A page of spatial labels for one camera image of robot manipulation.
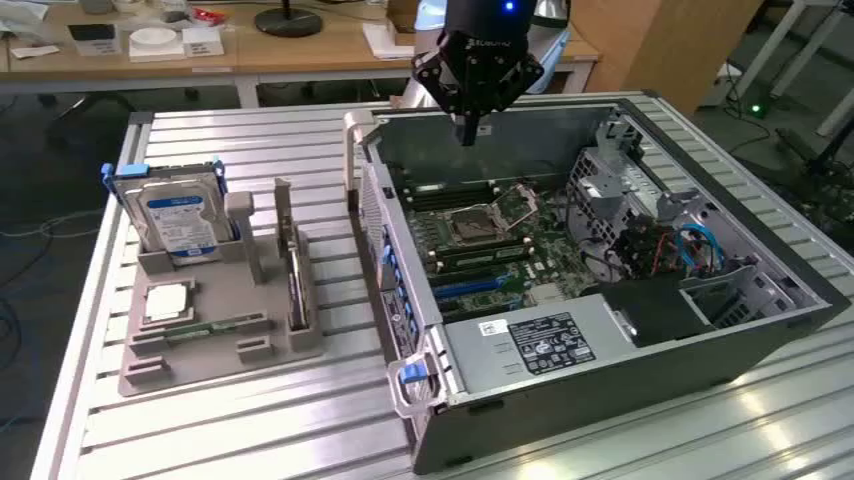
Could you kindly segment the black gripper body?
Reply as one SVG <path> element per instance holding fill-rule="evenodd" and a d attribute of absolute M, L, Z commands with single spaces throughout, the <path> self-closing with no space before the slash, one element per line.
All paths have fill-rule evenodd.
<path fill-rule="evenodd" d="M 469 67 L 473 57 L 521 56 L 528 51 L 527 34 L 533 1 L 449 1 L 439 51 L 461 86 L 469 113 Z"/>

